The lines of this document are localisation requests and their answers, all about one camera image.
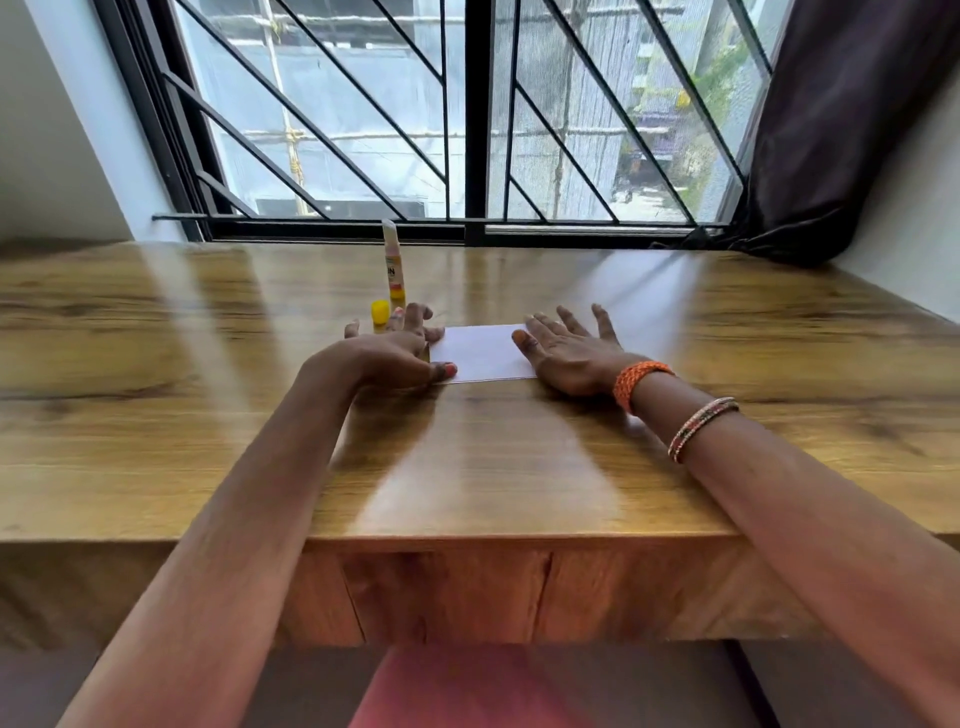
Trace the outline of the person's right hand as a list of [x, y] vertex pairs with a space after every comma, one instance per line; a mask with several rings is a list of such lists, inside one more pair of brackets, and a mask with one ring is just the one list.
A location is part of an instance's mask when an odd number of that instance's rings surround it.
[[620, 345], [603, 306], [594, 303], [591, 312], [598, 329], [593, 338], [570, 335], [560, 319], [543, 313], [527, 316], [520, 329], [542, 346], [542, 363], [533, 367], [536, 377], [571, 397], [612, 395], [624, 369], [647, 361]]

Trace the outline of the person's left hand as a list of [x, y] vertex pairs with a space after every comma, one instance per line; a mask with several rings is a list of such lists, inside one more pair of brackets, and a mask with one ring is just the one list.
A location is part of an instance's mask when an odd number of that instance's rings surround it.
[[406, 390], [429, 385], [409, 385], [414, 361], [426, 361], [430, 344], [444, 335], [442, 327], [431, 326], [436, 333], [403, 331], [405, 308], [395, 310], [383, 331], [342, 339], [310, 356], [297, 374], [299, 382], [322, 384], [337, 393], [354, 393], [363, 386]]

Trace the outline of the white paper sheet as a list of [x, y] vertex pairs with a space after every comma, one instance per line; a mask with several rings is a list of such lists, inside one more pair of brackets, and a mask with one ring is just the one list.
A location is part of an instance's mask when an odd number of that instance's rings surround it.
[[428, 346], [428, 358], [456, 366], [449, 383], [532, 380], [534, 368], [512, 339], [521, 328], [519, 323], [448, 326]]

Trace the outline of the person's right forearm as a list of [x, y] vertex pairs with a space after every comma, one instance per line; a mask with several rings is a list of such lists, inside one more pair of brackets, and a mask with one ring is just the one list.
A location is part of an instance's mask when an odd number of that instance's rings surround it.
[[[651, 362], [613, 392], [667, 446], [714, 400]], [[959, 552], [738, 411], [680, 463], [831, 635], [931, 725], [960, 728]]]

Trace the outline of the person's left forearm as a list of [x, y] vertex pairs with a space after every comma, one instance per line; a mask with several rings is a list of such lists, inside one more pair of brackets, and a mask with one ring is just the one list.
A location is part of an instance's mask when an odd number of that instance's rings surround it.
[[312, 356], [124, 619], [56, 728], [237, 728], [361, 365]]

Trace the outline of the white glue stick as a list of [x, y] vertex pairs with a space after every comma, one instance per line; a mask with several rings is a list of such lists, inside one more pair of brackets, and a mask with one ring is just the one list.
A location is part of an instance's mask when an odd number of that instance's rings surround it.
[[405, 309], [406, 292], [399, 230], [396, 223], [391, 220], [382, 220], [381, 229], [385, 247], [390, 301], [395, 307]]

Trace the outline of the thin multicoloured beaded bangle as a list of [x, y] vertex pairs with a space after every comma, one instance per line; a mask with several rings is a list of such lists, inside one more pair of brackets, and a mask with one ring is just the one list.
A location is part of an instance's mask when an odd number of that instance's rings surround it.
[[715, 419], [732, 412], [738, 412], [739, 403], [732, 396], [717, 397], [699, 408], [680, 427], [667, 447], [669, 458], [680, 464], [690, 441]]

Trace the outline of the person's pink clothing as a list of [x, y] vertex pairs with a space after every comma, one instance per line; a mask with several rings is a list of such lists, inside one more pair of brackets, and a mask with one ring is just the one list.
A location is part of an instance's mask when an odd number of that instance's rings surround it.
[[347, 728], [593, 728], [518, 645], [388, 649]]

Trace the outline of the dark curtain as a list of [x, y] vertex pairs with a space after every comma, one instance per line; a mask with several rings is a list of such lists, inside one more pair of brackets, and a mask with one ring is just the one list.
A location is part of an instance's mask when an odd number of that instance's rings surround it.
[[960, 70], [960, 0], [765, 0], [772, 79], [744, 200], [724, 232], [654, 250], [729, 250], [798, 268], [846, 251], [883, 165]]

